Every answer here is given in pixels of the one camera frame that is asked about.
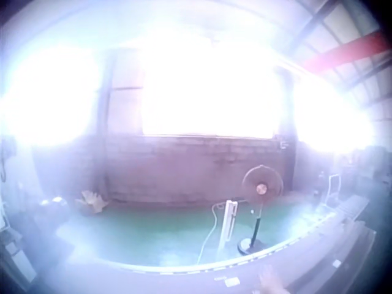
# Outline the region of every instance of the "red beam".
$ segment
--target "red beam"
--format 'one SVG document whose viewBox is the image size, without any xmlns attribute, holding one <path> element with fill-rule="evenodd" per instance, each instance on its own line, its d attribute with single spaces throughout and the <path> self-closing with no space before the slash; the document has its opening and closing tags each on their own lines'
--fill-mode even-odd
<svg viewBox="0 0 392 294">
<path fill-rule="evenodd" d="M 303 67 L 315 74 L 342 64 L 388 51 L 390 44 L 380 31 L 341 45 L 307 60 Z"/>
</svg>

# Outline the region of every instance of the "power cord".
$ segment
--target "power cord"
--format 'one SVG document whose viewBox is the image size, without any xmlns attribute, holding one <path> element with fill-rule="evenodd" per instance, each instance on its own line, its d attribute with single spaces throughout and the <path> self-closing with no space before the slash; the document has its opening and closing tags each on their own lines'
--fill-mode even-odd
<svg viewBox="0 0 392 294">
<path fill-rule="evenodd" d="M 242 202 L 246 202 L 246 200 L 239 200 L 238 201 L 238 203 L 242 203 Z M 196 263 L 197 265 L 200 263 L 200 259 L 202 258 L 204 247 L 206 246 L 207 241 L 209 240 L 209 238 L 211 237 L 211 235 L 215 231 L 217 223 L 218 223 L 218 218 L 216 216 L 216 213 L 215 213 L 214 209 L 215 209 L 215 207 L 218 208 L 218 209 L 225 209 L 225 204 L 226 204 L 226 202 L 219 202 L 219 203 L 215 203 L 211 207 L 211 211 L 213 212 L 213 215 L 214 215 L 214 225 L 213 225 L 213 228 L 211 229 L 211 231 L 209 231 L 207 237 L 205 238 L 205 240 L 203 242 L 202 249 L 200 250 L 200 254 L 198 255 L 198 258 L 197 258 L 197 263 Z"/>
<path fill-rule="evenodd" d="M 213 212 L 215 221 L 214 221 L 213 228 L 211 229 L 211 231 L 209 231 L 207 237 L 205 238 L 205 240 L 204 240 L 204 242 L 203 242 L 202 249 L 200 250 L 200 254 L 198 255 L 198 258 L 197 258 L 197 264 L 200 263 L 200 259 L 202 258 L 203 251 L 204 251 L 204 247 L 206 246 L 206 243 L 207 243 L 209 237 L 211 237 L 211 235 L 213 234 L 213 232 L 214 232 L 215 229 L 216 229 L 216 225 L 217 225 L 217 223 L 218 223 L 218 218 L 217 218 L 217 216 L 216 216 L 216 213 L 215 213 L 214 208 L 215 208 L 216 206 L 220 205 L 220 204 L 221 204 L 221 203 L 216 203 L 216 204 L 214 204 L 214 205 L 211 207 L 211 211 Z"/>
</svg>

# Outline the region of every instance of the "floor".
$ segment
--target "floor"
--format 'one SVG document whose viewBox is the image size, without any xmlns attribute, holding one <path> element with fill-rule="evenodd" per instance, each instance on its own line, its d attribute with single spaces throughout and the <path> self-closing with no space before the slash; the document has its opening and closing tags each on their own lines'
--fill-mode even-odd
<svg viewBox="0 0 392 294">
<path fill-rule="evenodd" d="M 224 209 L 217 208 L 218 226 L 209 238 L 200 263 L 239 257 L 237 243 L 252 236 L 255 214 L 240 203 L 232 239 L 216 256 Z M 258 239 L 273 246 L 307 230 L 327 213 L 310 204 L 279 204 L 264 208 Z M 108 207 L 101 214 L 75 214 L 57 235 L 87 254 L 113 262 L 148 266 L 194 265 L 214 224 L 211 208 L 132 209 Z"/>
</svg>

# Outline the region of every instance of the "bright light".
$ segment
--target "bright light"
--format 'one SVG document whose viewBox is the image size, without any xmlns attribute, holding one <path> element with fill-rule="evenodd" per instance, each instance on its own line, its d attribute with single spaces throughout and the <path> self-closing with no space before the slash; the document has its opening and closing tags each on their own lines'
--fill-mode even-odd
<svg viewBox="0 0 392 294">
<path fill-rule="evenodd" d="M 347 153 L 371 144 L 372 128 L 356 110 L 318 78 L 307 78 L 294 90 L 299 140 L 324 152 Z"/>
<path fill-rule="evenodd" d="M 146 44 L 144 134 L 273 136 L 281 87 L 271 52 L 180 32 Z"/>
<path fill-rule="evenodd" d="M 89 52 L 49 48 L 21 62 L 5 97 L 9 131 L 33 145 L 65 143 L 90 119 L 100 69 Z"/>
<path fill-rule="evenodd" d="M 54 202 L 61 202 L 61 200 L 62 200 L 62 198 L 60 196 L 57 196 L 52 199 L 52 201 L 54 201 Z"/>
</svg>

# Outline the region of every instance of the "wall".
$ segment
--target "wall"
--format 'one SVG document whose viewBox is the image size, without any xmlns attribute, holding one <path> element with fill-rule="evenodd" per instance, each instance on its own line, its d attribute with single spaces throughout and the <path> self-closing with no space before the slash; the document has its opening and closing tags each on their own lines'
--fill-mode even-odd
<svg viewBox="0 0 392 294">
<path fill-rule="evenodd" d="M 93 136 L 84 136 L 68 144 L 33 147 L 36 172 L 47 197 L 80 197 L 81 191 L 93 190 L 94 141 Z"/>
<path fill-rule="evenodd" d="M 94 139 L 35 148 L 34 160 L 45 192 L 79 197 L 94 187 Z M 248 169 L 269 165 L 283 172 L 273 140 L 216 137 L 132 137 L 107 140 L 110 197 L 128 203 L 191 205 L 239 196 Z"/>
</svg>

